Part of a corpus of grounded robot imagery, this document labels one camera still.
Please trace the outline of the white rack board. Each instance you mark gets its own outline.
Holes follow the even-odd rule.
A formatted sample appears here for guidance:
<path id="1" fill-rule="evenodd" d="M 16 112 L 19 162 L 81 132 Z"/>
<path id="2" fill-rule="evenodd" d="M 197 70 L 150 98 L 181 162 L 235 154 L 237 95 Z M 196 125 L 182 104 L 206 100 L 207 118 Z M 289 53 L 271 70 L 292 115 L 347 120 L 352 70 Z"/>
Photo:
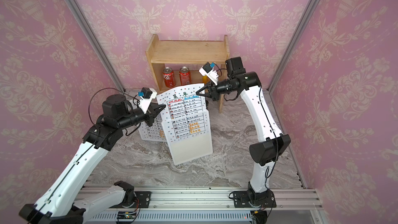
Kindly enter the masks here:
<path id="1" fill-rule="evenodd" d="M 162 122 L 174 165 L 213 153 L 208 110 Z"/>
<path id="2" fill-rule="evenodd" d="M 144 141 L 167 142 L 162 127 L 162 117 L 158 115 L 152 126 L 148 126 L 145 122 L 139 128 L 141 139 Z"/>

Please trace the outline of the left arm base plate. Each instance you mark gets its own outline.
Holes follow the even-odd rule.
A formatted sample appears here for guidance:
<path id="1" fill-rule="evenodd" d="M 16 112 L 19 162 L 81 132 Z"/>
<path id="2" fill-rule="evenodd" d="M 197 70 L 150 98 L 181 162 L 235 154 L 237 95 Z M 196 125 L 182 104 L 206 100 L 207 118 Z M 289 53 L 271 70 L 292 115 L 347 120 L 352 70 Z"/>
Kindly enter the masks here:
<path id="1" fill-rule="evenodd" d="M 135 191 L 134 199 L 131 203 L 122 202 L 118 205 L 114 205 L 110 208 L 149 208 L 149 204 L 151 201 L 151 191 Z"/>

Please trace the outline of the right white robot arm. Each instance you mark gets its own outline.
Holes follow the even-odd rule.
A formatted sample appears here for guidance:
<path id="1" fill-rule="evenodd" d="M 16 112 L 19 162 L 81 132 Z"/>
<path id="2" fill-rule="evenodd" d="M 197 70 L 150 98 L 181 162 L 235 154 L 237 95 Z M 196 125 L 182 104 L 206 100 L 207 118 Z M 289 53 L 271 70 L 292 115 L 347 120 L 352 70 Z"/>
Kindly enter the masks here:
<path id="1" fill-rule="evenodd" d="M 269 181 L 276 162 L 291 143 L 290 136 L 277 126 L 266 104 L 262 84 L 256 72 L 247 72 L 240 57 L 226 61 L 227 78 L 219 80 L 219 68 L 207 62 L 199 72 L 209 82 L 196 94 L 217 101 L 222 95 L 236 92 L 246 104 L 255 124 L 258 142 L 250 145 L 249 152 L 254 161 L 252 178 L 246 192 L 233 192 L 236 207 L 274 208 L 276 200 Z"/>

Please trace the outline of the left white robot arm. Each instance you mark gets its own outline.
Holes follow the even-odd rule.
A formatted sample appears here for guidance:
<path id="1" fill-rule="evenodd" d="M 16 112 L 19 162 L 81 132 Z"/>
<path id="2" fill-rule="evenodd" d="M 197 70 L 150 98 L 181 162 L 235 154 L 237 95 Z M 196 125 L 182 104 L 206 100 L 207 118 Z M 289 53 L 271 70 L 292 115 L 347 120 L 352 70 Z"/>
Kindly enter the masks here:
<path id="1" fill-rule="evenodd" d="M 80 189 L 99 162 L 113 149 L 129 127 L 141 123 L 152 126 L 166 105 L 153 103 L 157 92 L 143 88 L 139 104 L 123 94 L 109 96 L 102 103 L 103 114 L 84 135 L 76 154 L 53 185 L 34 203 L 26 204 L 19 216 L 29 224 L 84 224 L 102 211 L 121 204 L 139 207 L 134 186 L 124 181 L 82 201 L 76 201 Z"/>

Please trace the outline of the paper menu sheet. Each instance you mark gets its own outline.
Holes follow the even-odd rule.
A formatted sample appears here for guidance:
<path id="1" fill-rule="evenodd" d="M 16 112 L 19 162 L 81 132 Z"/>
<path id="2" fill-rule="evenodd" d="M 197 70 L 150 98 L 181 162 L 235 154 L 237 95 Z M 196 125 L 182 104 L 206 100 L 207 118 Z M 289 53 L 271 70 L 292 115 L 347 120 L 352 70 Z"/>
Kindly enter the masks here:
<path id="1" fill-rule="evenodd" d="M 157 102 L 165 105 L 160 116 L 169 143 L 178 143 L 210 133 L 206 100 L 197 95 L 203 83 L 172 88 L 157 95 Z"/>
<path id="2" fill-rule="evenodd" d="M 158 141 L 165 141 L 166 137 L 162 128 L 161 122 L 154 122 L 153 126 L 146 126 L 147 134 L 151 139 Z"/>

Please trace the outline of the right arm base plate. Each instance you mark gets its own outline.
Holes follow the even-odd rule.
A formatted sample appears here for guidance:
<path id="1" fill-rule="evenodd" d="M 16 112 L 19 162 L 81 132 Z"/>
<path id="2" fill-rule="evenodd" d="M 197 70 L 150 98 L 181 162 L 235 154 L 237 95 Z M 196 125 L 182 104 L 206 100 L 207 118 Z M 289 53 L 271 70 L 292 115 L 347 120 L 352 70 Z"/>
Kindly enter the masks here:
<path id="1" fill-rule="evenodd" d="M 228 197 L 233 201 L 235 208 L 274 208 L 277 206 L 271 190 L 262 193 L 255 193 L 252 190 L 233 191 Z"/>

